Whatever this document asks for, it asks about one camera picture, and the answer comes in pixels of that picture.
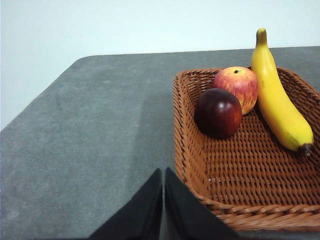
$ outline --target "wall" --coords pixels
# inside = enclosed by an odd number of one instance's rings
[[[318,46],[319,0],[2,0],[1,129],[89,55]]]

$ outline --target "yellow banana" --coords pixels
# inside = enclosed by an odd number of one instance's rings
[[[309,156],[314,142],[312,129],[280,82],[264,28],[256,32],[251,69],[258,76],[258,106],[268,126],[283,146]]]

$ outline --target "dark red apple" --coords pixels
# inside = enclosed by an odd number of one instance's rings
[[[212,81],[212,87],[235,95],[241,104],[242,115],[254,108],[258,98],[257,75],[243,66],[231,66],[219,71]]]
[[[234,134],[242,120],[239,100],[230,92],[212,88],[198,98],[194,121],[199,130],[210,137],[226,138]]]

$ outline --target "weave pattern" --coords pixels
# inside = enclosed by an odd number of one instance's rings
[[[194,110],[219,70],[185,70],[173,80],[176,174],[236,231],[320,231],[319,93],[294,72],[277,68],[290,100],[313,130],[309,157],[278,142],[257,104],[233,136],[215,139],[199,131]]]

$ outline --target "gray tabletop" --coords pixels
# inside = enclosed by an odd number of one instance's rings
[[[84,238],[151,173],[174,169],[173,78],[249,66],[252,49],[101,55],[77,60],[1,131],[1,236]],[[320,47],[271,49],[320,88]],[[245,236],[319,239],[315,232]],[[161,239],[167,239],[163,217]]]

